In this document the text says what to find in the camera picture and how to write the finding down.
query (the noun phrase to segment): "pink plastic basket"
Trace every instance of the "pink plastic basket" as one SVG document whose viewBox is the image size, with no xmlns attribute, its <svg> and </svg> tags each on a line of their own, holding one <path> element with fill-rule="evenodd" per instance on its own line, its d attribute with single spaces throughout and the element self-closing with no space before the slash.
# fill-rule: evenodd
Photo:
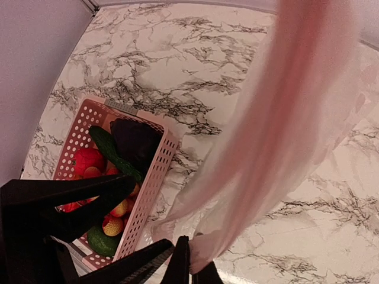
<svg viewBox="0 0 379 284">
<path fill-rule="evenodd" d="M 121 241 L 113 259 L 94 253 L 88 246 L 86 236 L 75 240 L 71 251 L 91 270 L 99 269 L 134 252 L 153 204 L 155 203 L 163 178 L 166 175 L 172 156 L 178 145 L 178 139 L 172 135 L 162 119 L 148 112 L 118 104 L 109 99 L 87 98 L 83 101 L 66 138 L 56 166 L 53 179 L 68 180 L 73 177 L 73 154 L 79 148 L 91 148 L 95 144 L 88 134 L 88 128 L 99 125 L 109 131 L 109 124 L 116 118 L 149 124 L 162 134 L 159 147 L 141 186 L 133 211 L 124 229 Z"/>
</svg>

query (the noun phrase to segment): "pink cloth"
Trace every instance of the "pink cloth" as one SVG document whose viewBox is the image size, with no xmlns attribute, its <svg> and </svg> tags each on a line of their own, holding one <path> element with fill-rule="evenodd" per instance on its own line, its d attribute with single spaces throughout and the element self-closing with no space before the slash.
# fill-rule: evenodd
<svg viewBox="0 0 379 284">
<path fill-rule="evenodd" d="M 204 213 L 190 242 L 192 273 L 294 190 L 359 121 L 357 34 L 349 1 L 281 1 L 232 121 L 152 228 L 154 240 L 172 238 L 184 231 L 181 218 Z"/>
</svg>

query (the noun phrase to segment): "dark purple eggplant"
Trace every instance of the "dark purple eggplant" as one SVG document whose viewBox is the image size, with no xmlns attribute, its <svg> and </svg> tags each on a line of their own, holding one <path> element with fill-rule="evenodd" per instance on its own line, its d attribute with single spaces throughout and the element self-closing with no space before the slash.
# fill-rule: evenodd
<svg viewBox="0 0 379 284">
<path fill-rule="evenodd" d="M 111 122 L 111 134 L 120 157 L 145 176 L 158 149 L 161 133 L 148 124 L 118 118 Z"/>
</svg>

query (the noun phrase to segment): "cucumber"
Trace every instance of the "cucumber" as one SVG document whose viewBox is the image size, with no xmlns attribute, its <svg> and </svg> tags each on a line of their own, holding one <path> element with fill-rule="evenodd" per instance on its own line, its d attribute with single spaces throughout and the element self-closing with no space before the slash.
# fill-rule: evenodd
<svg viewBox="0 0 379 284">
<path fill-rule="evenodd" d="M 101 226 L 97 225 L 87 232 L 87 242 L 94 252 L 102 256 L 113 257 L 120 243 L 121 235 L 109 237 L 104 234 Z"/>
<path fill-rule="evenodd" d="M 142 181 L 141 173 L 118 155 L 116 143 L 108 131 L 94 125 L 89 128 L 89 135 L 99 148 L 101 154 L 114 164 L 121 173 L 134 177 L 138 183 Z"/>
</svg>

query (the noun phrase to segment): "marble tabletop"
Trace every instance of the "marble tabletop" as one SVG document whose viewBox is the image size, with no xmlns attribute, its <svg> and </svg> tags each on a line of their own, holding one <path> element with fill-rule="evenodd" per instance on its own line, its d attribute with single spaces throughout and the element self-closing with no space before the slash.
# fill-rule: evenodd
<svg viewBox="0 0 379 284">
<path fill-rule="evenodd" d="M 50 95 L 23 178 L 52 178 L 80 101 L 87 95 L 110 97 L 164 115 L 181 138 L 149 221 L 163 218 L 228 122 L 273 21 L 263 12 L 195 4 L 100 10 Z M 377 74 L 379 54 L 360 49 Z M 368 80 L 365 91 L 377 96 L 376 75 Z M 379 107 L 216 260 L 225 283 L 379 283 L 376 173 Z M 162 273 L 148 283 L 159 283 Z"/>
</svg>

